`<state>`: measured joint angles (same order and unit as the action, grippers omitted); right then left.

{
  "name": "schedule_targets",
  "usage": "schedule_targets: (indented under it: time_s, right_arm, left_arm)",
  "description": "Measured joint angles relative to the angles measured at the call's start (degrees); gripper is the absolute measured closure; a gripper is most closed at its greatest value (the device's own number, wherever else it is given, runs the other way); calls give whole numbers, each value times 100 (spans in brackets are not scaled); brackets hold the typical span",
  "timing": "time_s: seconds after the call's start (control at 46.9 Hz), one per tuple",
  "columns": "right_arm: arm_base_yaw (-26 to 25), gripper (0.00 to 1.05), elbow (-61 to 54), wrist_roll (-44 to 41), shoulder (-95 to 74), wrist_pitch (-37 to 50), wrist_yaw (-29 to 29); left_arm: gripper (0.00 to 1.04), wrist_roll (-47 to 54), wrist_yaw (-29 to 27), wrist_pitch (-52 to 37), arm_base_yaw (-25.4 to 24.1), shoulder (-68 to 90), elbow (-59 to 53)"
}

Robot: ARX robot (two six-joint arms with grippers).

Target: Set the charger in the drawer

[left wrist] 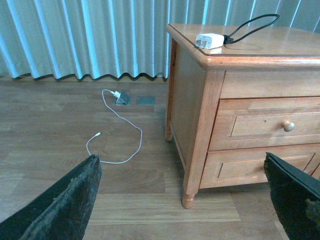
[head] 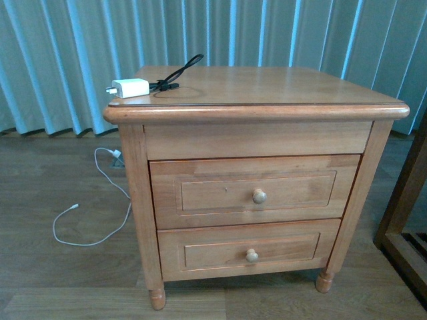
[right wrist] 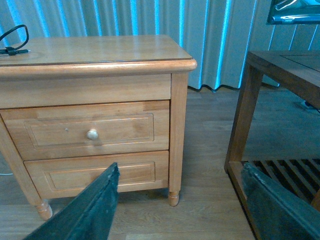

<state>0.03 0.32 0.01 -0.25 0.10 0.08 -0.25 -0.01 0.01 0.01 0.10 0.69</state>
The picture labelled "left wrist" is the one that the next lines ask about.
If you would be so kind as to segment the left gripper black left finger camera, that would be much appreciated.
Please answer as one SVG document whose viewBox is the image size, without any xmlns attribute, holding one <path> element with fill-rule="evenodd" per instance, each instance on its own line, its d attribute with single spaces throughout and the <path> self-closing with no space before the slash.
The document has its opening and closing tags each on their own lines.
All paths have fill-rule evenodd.
<svg viewBox="0 0 320 240">
<path fill-rule="evenodd" d="M 0 224 L 2 240 L 81 240 L 102 176 L 89 156 L 29 204 Z"/>
</svg>

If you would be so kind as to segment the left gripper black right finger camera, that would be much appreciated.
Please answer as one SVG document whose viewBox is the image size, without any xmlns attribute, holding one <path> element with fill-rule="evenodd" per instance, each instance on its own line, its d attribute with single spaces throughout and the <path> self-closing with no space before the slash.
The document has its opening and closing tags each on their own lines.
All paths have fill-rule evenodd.
<svg viewBox="0 0 320 240">
<path fill-rule="evenodd" d="M 270 198 L 286 235 L 291 240 L 320 238 L 320 181 L 266 153 L 264 172 Z"/>
</svg>

